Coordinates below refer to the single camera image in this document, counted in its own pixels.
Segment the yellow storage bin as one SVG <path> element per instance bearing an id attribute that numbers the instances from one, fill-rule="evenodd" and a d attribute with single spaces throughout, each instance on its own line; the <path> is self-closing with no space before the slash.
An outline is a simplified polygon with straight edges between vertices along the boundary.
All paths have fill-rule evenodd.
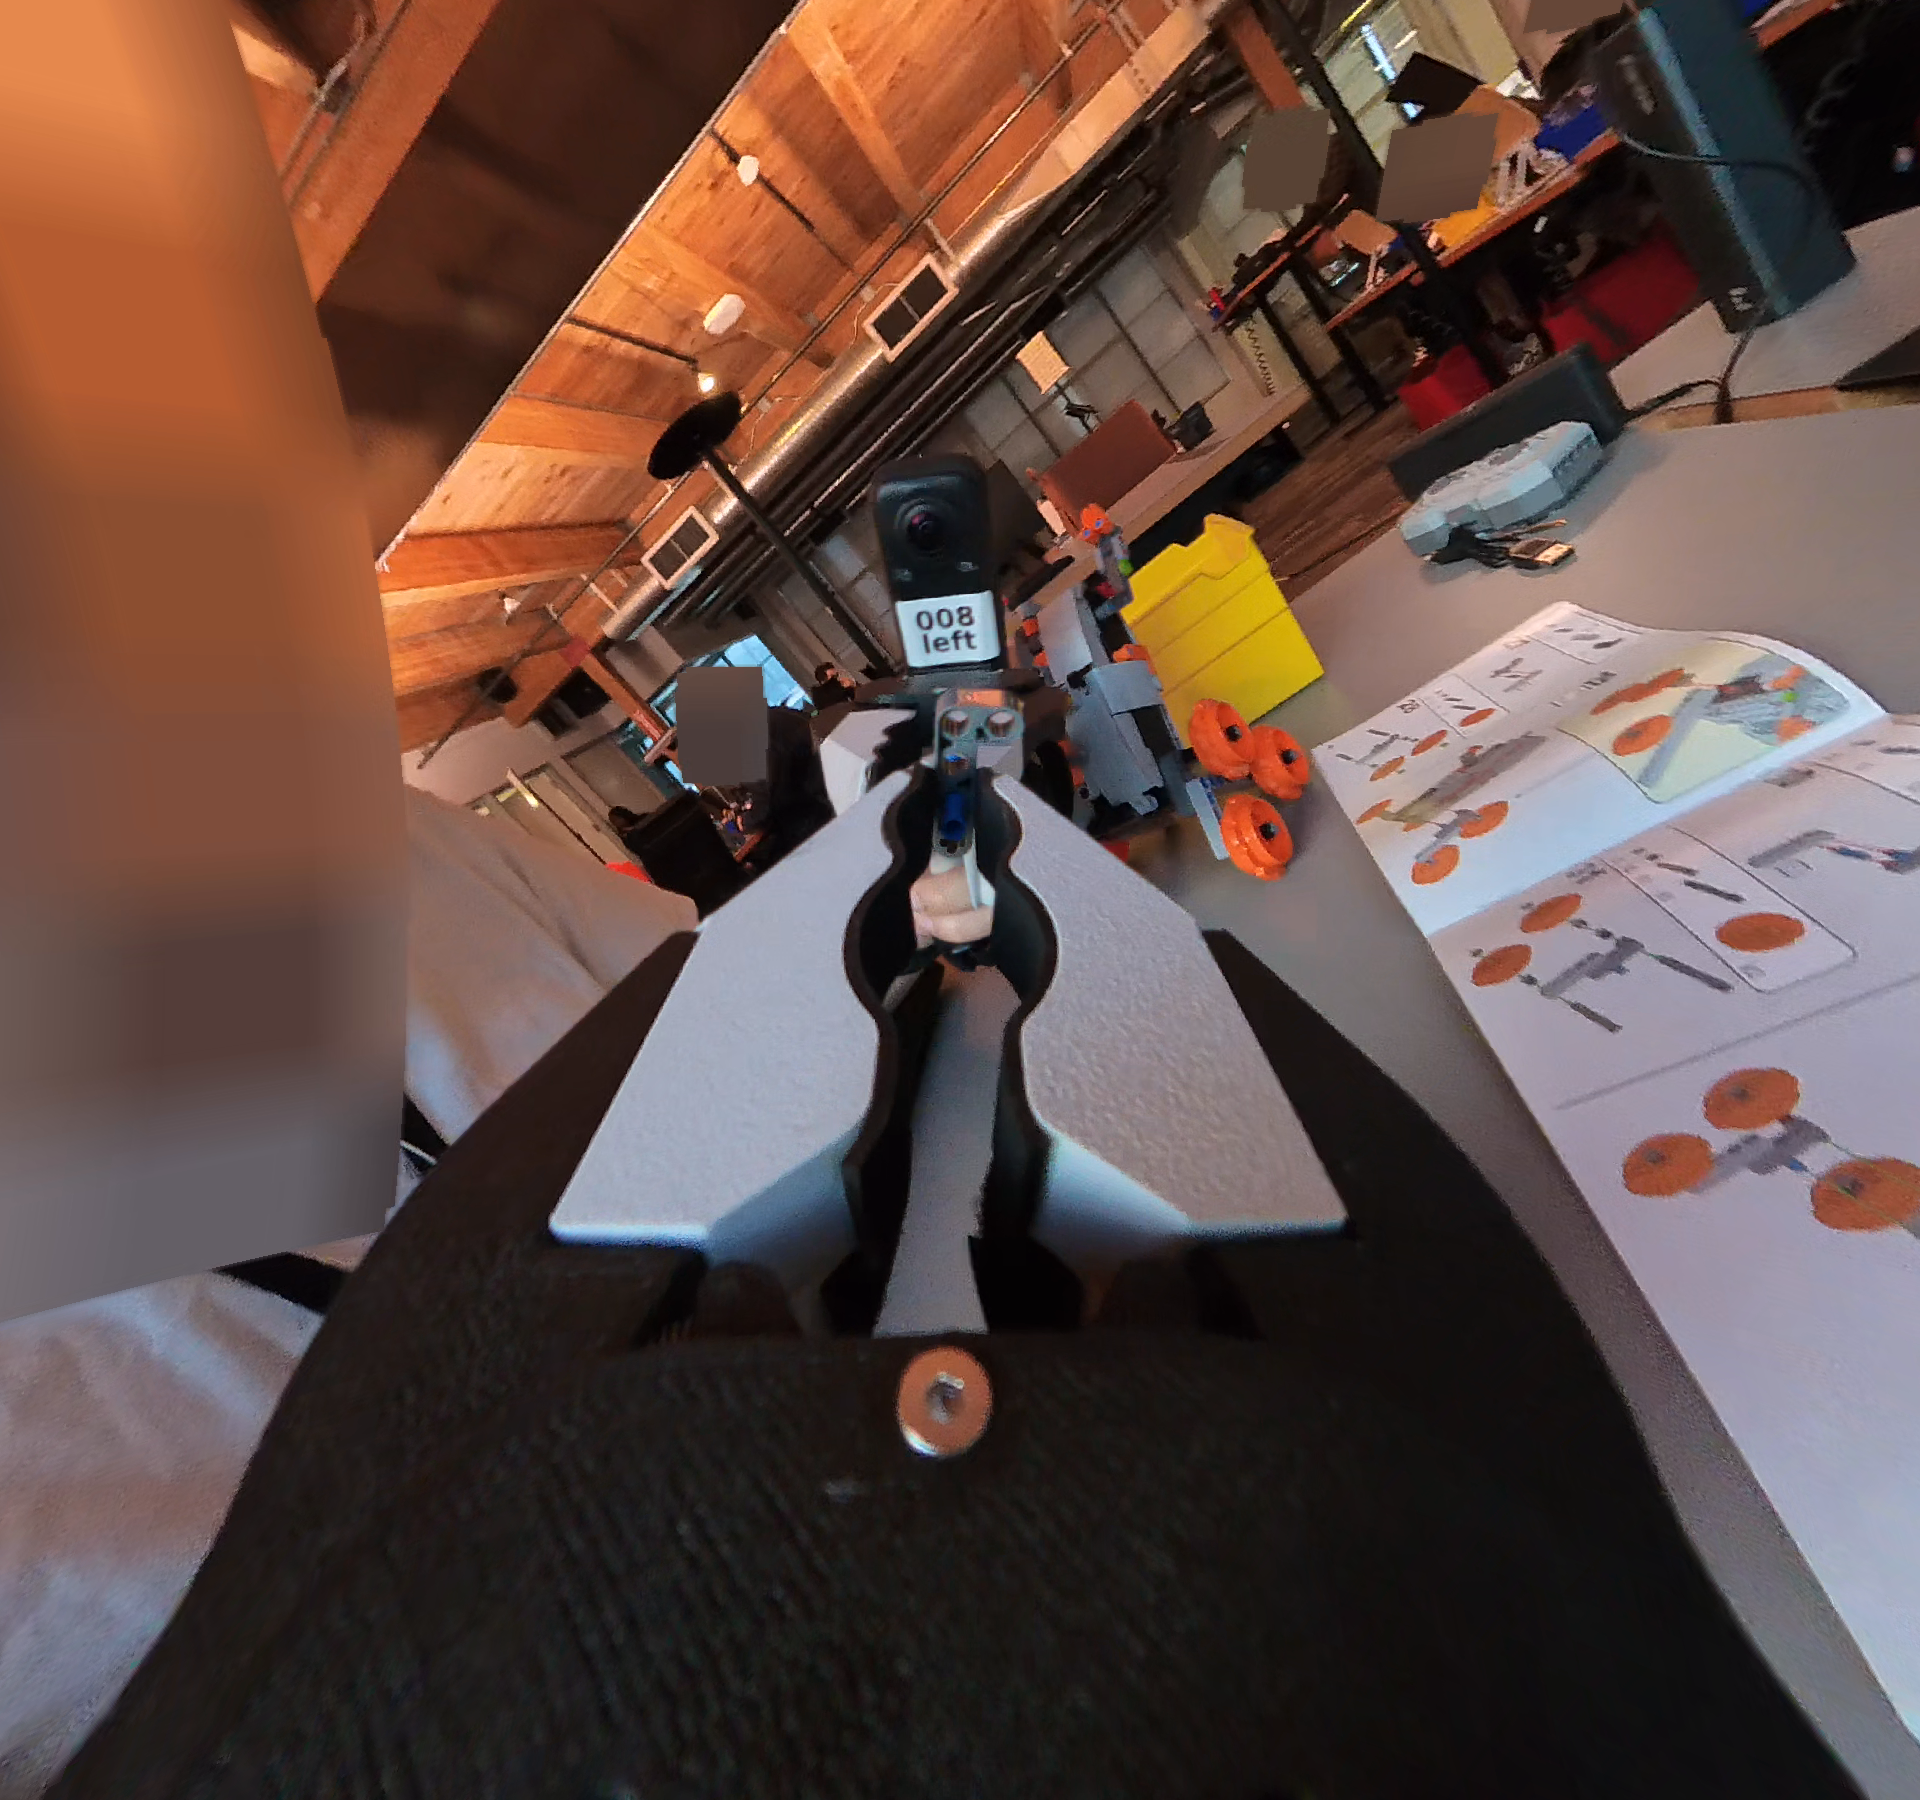
<path id="1" fill-rule="evenodd" d="M 1190 542 L 1136 567 L 1120 615 L 1150 656 L 1179 738 L 1205 700 L 1256 722 L 1325 672 L 1253 529 L 1230 515 L 1205 515 Z"/>

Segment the dark computer tower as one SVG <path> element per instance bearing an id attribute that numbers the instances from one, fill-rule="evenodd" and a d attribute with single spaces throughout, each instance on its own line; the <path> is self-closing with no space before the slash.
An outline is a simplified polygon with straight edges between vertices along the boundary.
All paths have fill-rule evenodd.
<path id="1" fill-rule="evenodd" d="M 1589 70 L 1726 331 L 1779 321 L 1856 267 L 1739 0 L 1651 0 Z"/>

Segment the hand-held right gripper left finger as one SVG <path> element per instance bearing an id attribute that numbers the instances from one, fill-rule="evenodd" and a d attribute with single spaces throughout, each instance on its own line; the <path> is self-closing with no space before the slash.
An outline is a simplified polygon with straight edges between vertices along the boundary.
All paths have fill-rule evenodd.
<path id="1" fill-rule="evenodd" d="M 763 1268 L 868 1333 L 909 1173 L 890 995 L 918 954 L 918 873 L 912 767 L 708 915 L 550 1234 Z"/>

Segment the white air vent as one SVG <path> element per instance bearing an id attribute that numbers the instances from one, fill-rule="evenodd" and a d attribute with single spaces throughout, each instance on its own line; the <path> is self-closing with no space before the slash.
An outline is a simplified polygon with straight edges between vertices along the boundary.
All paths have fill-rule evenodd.
<path id="1" fill-rule="evenodd" d="M 941 255 L 925 253 L 899 282 L 878 300 L 863 329 L 887 364 L 912 347 L 957 300 L 957 283 Z"/>

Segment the black rectangular box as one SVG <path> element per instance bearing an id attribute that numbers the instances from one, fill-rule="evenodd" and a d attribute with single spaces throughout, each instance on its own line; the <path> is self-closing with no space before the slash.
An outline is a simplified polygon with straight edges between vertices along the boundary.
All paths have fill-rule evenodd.
<path id="1" fill-rule="evenodd" d="M 1627 425 L 1611 374 L 1586 339 L 1421 430 L 1386 461 L 1386 471 L 1403 502 L 1414 502 L 1452 471 L 1563 421 L 1587 425 L 1600 446 L 1614 444 Z"/>

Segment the grey and orange toy robot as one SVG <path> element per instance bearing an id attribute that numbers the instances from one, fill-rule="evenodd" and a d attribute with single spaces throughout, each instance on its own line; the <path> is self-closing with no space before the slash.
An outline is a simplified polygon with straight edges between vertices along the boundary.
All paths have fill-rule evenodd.
<path id="1" fill-rule="evenodd" d="M 1184 735 L 1124 613 L 1132 600 L 1128 542 L 1108 507 L 1090 502 L 1068 548 L 1011 602 L 1017 658 L 1066 694 L 1055 742 L 1068 770 L 1068 814 L 1111 845 L 1198 814 Z"/>

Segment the wooden work table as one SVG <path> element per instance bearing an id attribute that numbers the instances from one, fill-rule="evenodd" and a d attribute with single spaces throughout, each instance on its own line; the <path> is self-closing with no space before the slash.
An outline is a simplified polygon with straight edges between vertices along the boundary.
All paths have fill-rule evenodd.
<path id="1" fill-rule="evenodd" d="M 1439 262 L 1468 259 L 1489 245 L 1499 231 L 1568 188 L 1578 170 L 1606 147 L 1610 135 L 1591 81 L 1596 49 L 1651 1 L 1627 0 L 1618 16 L 1598 20 L 1561 41 L 1547 59 L 1539 112 L 1529 116 L 1511 149 L 1495 161 L 1481 200 L 1427 228 L 1429 250 Z M 1748 34 L 1764 54 L 1787 45 L 1799 31 L 1836 11 L 1856 11 L 1869 1 L 1874 0 L 1733 0 Z"/>

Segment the large red storage bin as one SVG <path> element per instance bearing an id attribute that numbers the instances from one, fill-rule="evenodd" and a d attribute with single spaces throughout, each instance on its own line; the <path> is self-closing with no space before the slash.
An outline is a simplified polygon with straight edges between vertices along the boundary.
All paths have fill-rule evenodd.
<path id="1" fill-rule="evenodd" d="M 1591 347 L 1611 368 L 1701 304 L 1694 267 L 1659 228 L 1571 279 L 1547 301 L 1542 325 L 1551 352 Z"/>

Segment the brown board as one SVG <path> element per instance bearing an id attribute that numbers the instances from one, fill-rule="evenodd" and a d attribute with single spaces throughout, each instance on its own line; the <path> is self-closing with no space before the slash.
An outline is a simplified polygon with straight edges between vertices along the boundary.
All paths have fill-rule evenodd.
<path id="1" fill-rule="evenodd" d="M 1178 456 L 1179 448 L 1157 413 L 1129 398 L 1066 454 L 1028 475 L 1055 511 L 1076 521 L 1088 506 L 1109 510 Z"/>

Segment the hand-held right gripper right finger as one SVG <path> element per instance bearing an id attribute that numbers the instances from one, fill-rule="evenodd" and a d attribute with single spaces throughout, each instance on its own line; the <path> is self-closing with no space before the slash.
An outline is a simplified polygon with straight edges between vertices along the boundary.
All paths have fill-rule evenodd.
<path id="1" fill-rule="evenodd" d="M 976 1212 L 992 1331 L 1076 1327 L 1142 1259 L 1325 1238 L 1348 1207 L 1203 929 L 1015 780 L 981 791 L 1015 995 Z"/>

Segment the silver air duct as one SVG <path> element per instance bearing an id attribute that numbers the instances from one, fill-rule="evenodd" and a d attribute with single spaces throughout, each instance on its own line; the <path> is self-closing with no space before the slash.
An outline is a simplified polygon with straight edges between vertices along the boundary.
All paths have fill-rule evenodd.
<path id="1" fill-rule="evenodd" d="M 816 521 L 852 507 L 883 459 L 918 448 L 954 405 L 1004 372 L 1164 212 L 1194 89 L 1210 83 L 1219 62 L 1217 31 L 1195 4 L 1176 0 L 1043 149 L 934 253 L 951 267 L 957 297 L 896 361 L 862 325 L 795 411 L 760 428 L 742 403 L 725 458 L 798 551 Z M 702 543 L 645 572 L 597 637 L 636 636 L 685 605 L 689 588 L 750 588 L 763 561 L 779 560 L 706 465 L 658 482 L 676 491 L 695 477 L 714 483 L 716 504 L 679 507 L 673 526 L 700 521 Z"/>

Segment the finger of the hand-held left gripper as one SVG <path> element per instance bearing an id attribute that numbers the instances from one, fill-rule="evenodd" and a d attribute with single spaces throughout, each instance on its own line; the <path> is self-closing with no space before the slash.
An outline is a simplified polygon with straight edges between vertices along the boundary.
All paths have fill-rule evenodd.
<path id="1" fill-rule="evenodd" d="M 904 708 L 849 708 L 825 730 L 829 804 L 854 804 L 872 785 L 876 756 L 885 747 Z"/>

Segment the open white instruction booklet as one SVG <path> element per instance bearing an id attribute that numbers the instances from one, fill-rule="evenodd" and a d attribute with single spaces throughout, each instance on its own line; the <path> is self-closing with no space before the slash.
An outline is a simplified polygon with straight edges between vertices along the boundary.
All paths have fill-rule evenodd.
<path id="1" fill-rule="evenodd" d="M 1916 715 L 1555 603 L 1312 767 L 1916 1732 Z"/>

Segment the grey angled building beam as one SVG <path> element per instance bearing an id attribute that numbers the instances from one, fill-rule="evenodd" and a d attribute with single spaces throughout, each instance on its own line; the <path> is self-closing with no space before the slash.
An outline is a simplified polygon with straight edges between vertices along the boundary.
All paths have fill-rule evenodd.
<path id="1" fill-rule="evenodd" d="M 932 717 L 932 767 L 944 780 L 964 773 L 1017 773 L 1025 756 L 1024 714 L 1004 688 L 940 692 Z"/>

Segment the neighbouring desk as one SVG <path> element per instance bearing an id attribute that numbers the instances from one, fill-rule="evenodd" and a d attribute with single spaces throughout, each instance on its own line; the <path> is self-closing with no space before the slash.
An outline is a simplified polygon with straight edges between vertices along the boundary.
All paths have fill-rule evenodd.
<path id="1" fill-rule="evenodd" d="M 1731 374 L 1736 398 L 1823 389 L 1918 327 L 1918 208 L 1850 228 L 1853 267 L 1787 317 L 1764 323 Z M 1711 402 L 1736 333 L 1705 301 L 1610 369 L 1625 405 L 1704 381 L 1670 410 Z"/>

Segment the light background table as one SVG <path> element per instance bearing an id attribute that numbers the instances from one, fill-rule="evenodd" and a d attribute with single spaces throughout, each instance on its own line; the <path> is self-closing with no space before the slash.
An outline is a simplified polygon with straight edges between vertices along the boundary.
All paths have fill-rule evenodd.
<path id="1" fill-rule="evenodd" d="M 1207 491 L 1258 444 L 1278 435 L 1288 419 L 1312 405 L 1314 395 L 1305 387 L 1259 398 L 1256 410 L 1244 419 L 1230 419 L 1198 442 L 1195 448 L 1178 448 L 1173 459 L 1153 470 L 1140 485 L 1116 499 L 1109 510 L 1103 507 L 1106 513 L 1124 539 L 1136 539 L 1192 498 Z"/>

